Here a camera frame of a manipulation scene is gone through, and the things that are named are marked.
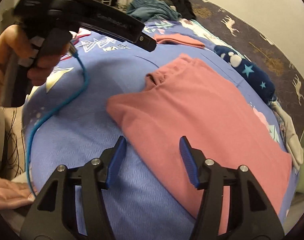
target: blue star print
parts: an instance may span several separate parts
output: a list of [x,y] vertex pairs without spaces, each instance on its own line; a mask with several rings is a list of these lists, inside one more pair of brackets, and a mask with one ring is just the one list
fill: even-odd
[[260,87],[261,87],[262,89],[263,89],[263,88],[266,88],[266,87],[265,87],[265,82],[262,81],[262,84],[260,85]]
[[244,64],[244,70],[242,71],[242,73],[245,73],[247,77],[249,77],[250,73],[253,73],[254,70],[252,70],[252,65],[251,66],[247,66]]

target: pile of clothes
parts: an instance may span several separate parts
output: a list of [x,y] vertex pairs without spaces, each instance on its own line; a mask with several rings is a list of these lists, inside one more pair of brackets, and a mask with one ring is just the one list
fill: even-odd
[[182,18],[187,20],[195,20],[196,16],[192,10],[192,5],[189,0],[160,0],[164,1],[168,6],[174,6],[176,11],[182,15]]
[[141,22],[156,19],[178,21],[179,18],[196,18],[189,0],[133,0],[126,13]]

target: person's arm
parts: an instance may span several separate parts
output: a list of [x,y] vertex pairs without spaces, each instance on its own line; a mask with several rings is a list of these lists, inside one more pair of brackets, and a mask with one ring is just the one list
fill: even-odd
[[[68,45],[62,50],[61,55],[65,54],[67,50]],[[0,36],[0,95],[6,64],[12,51],[21,58],[29,58],[34,53],[25,32],[18,25],[8,27]],[[60,61],[61,55],[42,57],[38,60],[37,67],[28,71],[27,76],[32,80],[34,86],[40,86],[46,82],[46,78],[52,72],[53,67]]]

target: person's hand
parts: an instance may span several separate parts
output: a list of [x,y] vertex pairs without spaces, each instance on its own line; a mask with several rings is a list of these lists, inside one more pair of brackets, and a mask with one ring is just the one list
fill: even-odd
[[[32,80],[34,86],[40,86],[46,82],[46,78],[59,63],[61,56],[67,52],[68,48],[69,45],[67,44],[60,55],[41,57],[37,61],[37,66],[28,71],[27,77]],[[18,25],[8,27],[0,36],[0,69],[3,73],[6,71],[6,63],[9,60],[12,49],[20,58],[35,56],[25,32]]]

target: pink clothing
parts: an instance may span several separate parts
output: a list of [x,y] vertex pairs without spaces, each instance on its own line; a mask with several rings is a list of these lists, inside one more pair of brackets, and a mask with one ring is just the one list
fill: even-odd
[[270,131],[269,123],[268,123],[267,119],[265,118],[264,114],[261,113],[261,112],[259,112],[255,108],[253,108],[253,112],[260,119],[260,121],[265,125],[265,127],[267,128],[267,130]]
[[154,35],[154,39],[158,44],[181,44],[196,47],[199,49],[204,49],[204,43],[193,39],[189,36],[181,35],[179,33],[176,34],[168,34],[168,35]]
[[[107,111],[156,178],[194,217],[203,192],[188,179],[179,151],[183,135],[223,167],[247,165],[279,212],[291,156],[273,141],[239,90],[200,59],[180,55],[148,74],[143,92],[109,98]],[[226,192],[220,233],[228,219]]]

